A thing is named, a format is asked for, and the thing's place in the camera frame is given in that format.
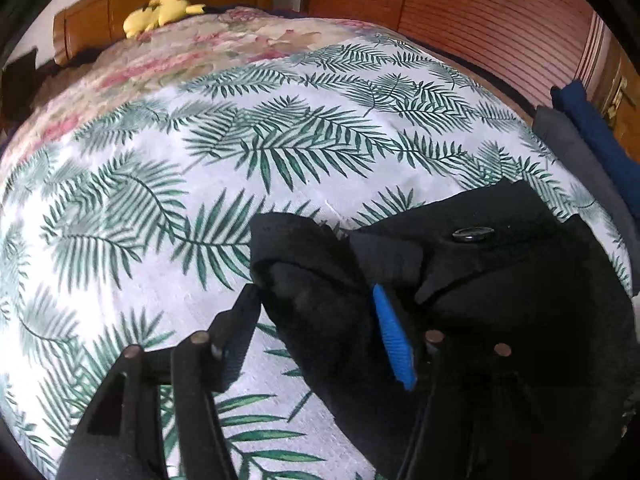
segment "pikachu plush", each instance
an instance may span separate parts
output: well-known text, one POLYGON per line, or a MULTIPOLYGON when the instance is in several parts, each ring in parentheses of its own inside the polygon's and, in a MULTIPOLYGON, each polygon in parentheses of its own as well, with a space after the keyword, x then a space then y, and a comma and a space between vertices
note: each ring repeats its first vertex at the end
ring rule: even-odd
POLYGON ((151 0, 148 6, 134 10, 127 16, 122 28, 127 38, 135 38, 140 32, 177 22, 193 14, 204 14, 204 4, 190 5, 187 0, 151 0))

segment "metal button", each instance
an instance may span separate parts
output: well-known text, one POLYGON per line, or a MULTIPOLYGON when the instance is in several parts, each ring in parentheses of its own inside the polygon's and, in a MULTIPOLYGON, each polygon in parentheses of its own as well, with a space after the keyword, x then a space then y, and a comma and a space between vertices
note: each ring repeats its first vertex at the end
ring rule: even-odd
POLYGON ((487 240, 488 238, 493 236, 494 233, 495 230, 491 227, 466 227, 464 229, 453 231, 451 237, 456 242, 472 243, 487 240))

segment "black garment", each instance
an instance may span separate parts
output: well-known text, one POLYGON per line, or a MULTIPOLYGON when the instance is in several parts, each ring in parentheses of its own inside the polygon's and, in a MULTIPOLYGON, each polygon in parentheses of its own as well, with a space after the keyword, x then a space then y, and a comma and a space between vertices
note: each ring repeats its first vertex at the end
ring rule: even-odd
MULTIPOLYGON (((289 214, 258 215, 251 228, 252 278, 278 334, 338 427, 385 477, 400 469, 418 395, 388 364, 371 295, 381 280, 419 330, 512 347, 544 437, 576 478, 613 452, 636 350, 631 302, 589 227, 577 216, 560 224, 525 182, 409 210, 345 240, 289 214), (471 226, 495 233, 452 241, 471 226)), ((520 438, 514 422, 495 427, 509 435, 502 444, 520 438)))

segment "wooden wardrobe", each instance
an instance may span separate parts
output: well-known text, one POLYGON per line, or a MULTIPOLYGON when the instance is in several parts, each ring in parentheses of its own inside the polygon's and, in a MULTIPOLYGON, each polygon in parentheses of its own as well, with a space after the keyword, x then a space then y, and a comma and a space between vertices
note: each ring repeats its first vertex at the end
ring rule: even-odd
POLYGON ((323 18, 373 22, 499 76, 533 105, 590 84, 606 31, 585 0, 303 0, 323 18))

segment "blue gripper pad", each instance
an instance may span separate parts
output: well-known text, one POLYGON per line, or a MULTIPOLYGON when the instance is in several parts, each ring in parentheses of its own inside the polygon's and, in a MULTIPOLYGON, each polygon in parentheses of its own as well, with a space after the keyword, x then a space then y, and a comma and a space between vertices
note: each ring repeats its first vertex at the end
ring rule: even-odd
POLYGON ((394 375, 398 381, 404 384, 405 390, 411 391, 418 381, 414 367, 414 348, 402 327, 396 307, 381 285, 373 287, 373 301, 376 304, 382 341, 394 375))

